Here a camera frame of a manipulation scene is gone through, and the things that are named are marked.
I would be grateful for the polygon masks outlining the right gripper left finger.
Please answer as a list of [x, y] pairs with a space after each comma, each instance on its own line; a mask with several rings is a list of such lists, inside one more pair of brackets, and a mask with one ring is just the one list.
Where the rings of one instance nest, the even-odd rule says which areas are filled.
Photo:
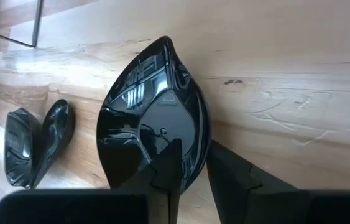
[[121, 185], [121, 189], [139, 194], [141, 223], [177, 222], [182, 185], [182, 141], [174, 139], [161, 153]]

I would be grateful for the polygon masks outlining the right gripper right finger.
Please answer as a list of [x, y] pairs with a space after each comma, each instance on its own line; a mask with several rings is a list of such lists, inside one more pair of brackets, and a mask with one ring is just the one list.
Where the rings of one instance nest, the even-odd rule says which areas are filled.
[[213, 141], [208, 177], [221, 223], [305, 223], [310, 194]]

